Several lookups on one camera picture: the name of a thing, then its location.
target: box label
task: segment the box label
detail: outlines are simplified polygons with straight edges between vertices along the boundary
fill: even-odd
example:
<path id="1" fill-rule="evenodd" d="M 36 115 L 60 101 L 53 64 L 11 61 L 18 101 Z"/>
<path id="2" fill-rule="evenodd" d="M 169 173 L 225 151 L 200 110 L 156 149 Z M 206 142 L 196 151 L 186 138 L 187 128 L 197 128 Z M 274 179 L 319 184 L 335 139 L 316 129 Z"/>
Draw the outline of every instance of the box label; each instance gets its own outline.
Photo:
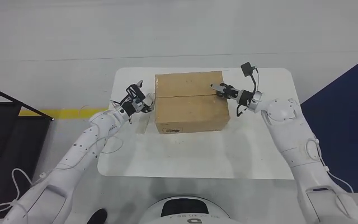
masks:
<path id="1" fill-rule="evenodd" d="M 164 133 L 180 133 L 183 132 L 183 128 L 163 128 Z"/>

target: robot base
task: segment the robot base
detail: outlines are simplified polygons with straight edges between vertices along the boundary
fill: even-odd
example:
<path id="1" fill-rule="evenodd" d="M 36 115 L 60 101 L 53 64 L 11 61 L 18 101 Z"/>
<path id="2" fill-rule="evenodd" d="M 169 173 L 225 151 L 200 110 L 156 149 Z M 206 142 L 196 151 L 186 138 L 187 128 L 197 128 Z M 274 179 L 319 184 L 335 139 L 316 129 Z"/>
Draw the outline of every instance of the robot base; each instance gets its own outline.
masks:
<path id="1" fill-rule="evenodd" d="M 168 222 L 238 224 L 213 202 L 197 197 L 172 197 L 160 200 L 147 209 L 139 224 Z"/>

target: cable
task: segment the cable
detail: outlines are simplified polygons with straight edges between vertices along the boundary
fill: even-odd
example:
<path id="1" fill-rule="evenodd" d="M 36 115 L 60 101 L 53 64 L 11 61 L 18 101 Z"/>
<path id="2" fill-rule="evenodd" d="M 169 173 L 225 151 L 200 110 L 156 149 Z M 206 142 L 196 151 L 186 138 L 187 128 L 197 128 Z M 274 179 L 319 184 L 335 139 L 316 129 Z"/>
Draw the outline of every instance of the cable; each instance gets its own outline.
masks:
<path id="1" fill-rule="evenodd" d="M 118 151 L 118 150 L 120 150 L 120 149 L 122 148 L 122 146 L 123 146 L 123 144 L 124 144 L 124 141 L 123 141 L 122 139 L 118 138 L 118 137 L 115 137 L 115 138 L 117 138 L 117 139 L 119 139 L 119 140 L 122 141 L 121 146 L 120 146 L 118 149 L 116 149 L 116 150 L 114 150 L 114 151 L 112 151 L 112 152 L 101 152 L 102 154 L 112 154 L 112 153 L 114 153 L 114 152 L 116 152 L 116 151 Z"/>
<path id="2" fill-rule="evenodd" d="M 314 142 L 314 143 L 315 143 L 315 145 L 316 145 L 316 147 L 317 147 L 318 158 L 313 158 L 313 157 L 309 154 L 308 149 L 307 149 L 307 145 L 308 145 L 309 142 Z M 314 139 L 313 139 L 313 138 L 309 138 L 309 139 L 307 140 L 306 145 L 305 145 L 305 150 L 306 150 L 307 155 L 308 155 L 312 160 L 314 160 L 314 161 L 320 160 L 320 161 L 321 161 L 321 163 L 323 164 L 323 166 L 324 166 L 324 168 L 326 169 L 327 173 L 328 173 L 331 177 L 333 177 L 333 178 L 335 178 L 336 180 L 339 180 L 340 182 L 346 184 L 346 185 L 349 187 L 349 189 L 351 190 L 351 192 L 354 193 L 353 188 L 352 188 L 352 186 L 351 186 L 349 183 L 347 183 L 347 182 L 345 182 L 344 180 L 342 180 L 342 179 L 340 179 L 340 178 L 334 176 L 333 174 L 331 174 L 331 172 L 329 171 L 328 166 L 326 165 L 326 163 L 324 163 L 324 160 L 323 160 L 323 158 L 322 158 L 321 147 L 319 146 L 318 139 L 316 138 L 315 135 L 314 135 Z"/>
<path id="3" fill-rule="evenodd" d="M 257 73 L 257 90 L 258 90 L 258 85 L 260 84 L 260 75 L 258 74 L 258 69 L 256 69 L 256 73 Z"/>
<path id="4" fill-rule="evenodd" d="M 250 75 L 251 79 L 252 79 L 252 82 L 253 82 L 253 91 L 252 91 L 252 96 L 255 94 L 256 92 L 256 81 L 255 79 L 253 78 L 253 75 L 251 74 Z"/>
<path id="5" fill-rule="evenodd" d="M 340 179 L 340 178 L 334 176 L 334 175 L 331 174 L 331 172 L 329 172 L 329 171 L 327 171 L 327 173 L 328 173 L 331 177 L 333 177 L 333 178 L 339 180 L 340 182 L 346 184 L 346 185 L 349 187 L 349 189 L 351 190 L 351 193 L 354 193 L 354 190 L 353 190 L 352 186 L 351 186 L 349 183 L 347 183 L 347 182 L 345 182 L 344 180 L 342 180 L 342 179 Z"/>
<path id="6" fill-rule="evenodd" d="M 18 199 L 20 197 L 20 190 L 18 188 L 16 179 L 15 179 L 15 175 L 14 175 L 15 171 L 20 171 L 26 177 L 27 181 L 32 185 L 32 182 L 31 182 L 29 176 L 23 170 L 21 170 L 19 168 L 13 169 L 11 171 L 11 176 L 12 176 L 13 184 L 15 185 L 15 188 L 16 188 L 17 196 L 12 202 L 5 202 L 5 203 L 0 204 L 0 206 L 7 206 L 8 205 L 8 207 L 1 209 L 0 212 L 6 211 L 6 210 L 8 210 L 9 208 L 11 208 L 13 206 L 19 206 L 25 212 L 26 223 L 28 224 L 29 223 L 29 215 L 27 214 L 27 210 L 25 209 L 25 207 L 22 204 L 20 204 L 18 202 Z"/>

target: cardboard box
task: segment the cardboard box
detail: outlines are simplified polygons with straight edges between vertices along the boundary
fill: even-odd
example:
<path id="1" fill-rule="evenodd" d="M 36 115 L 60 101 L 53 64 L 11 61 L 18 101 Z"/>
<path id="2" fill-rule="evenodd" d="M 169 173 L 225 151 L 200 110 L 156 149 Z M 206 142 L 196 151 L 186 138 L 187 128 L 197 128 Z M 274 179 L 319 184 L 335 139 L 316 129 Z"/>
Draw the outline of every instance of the cardboard box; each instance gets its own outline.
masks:
<path id="1" fill-rule="evenodd" d="M 160 134 L 222 130 L 230 116 L 226 99 L 210 84 L 222 72 L 156 75 L 156 126 Z"/>

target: black shoe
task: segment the black shoe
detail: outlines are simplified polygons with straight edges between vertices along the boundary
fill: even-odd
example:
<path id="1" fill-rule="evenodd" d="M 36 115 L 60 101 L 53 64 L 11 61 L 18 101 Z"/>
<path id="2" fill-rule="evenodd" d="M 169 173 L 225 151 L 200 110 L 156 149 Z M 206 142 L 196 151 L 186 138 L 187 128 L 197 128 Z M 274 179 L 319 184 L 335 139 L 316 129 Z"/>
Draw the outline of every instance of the black shoe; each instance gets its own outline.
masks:
<path id="1" fill-rule="evenodd" d="M 87 224 L 104 224 L 106 219 L 107 211 L 104 208 L 101 208 L 91 216 Z"/>

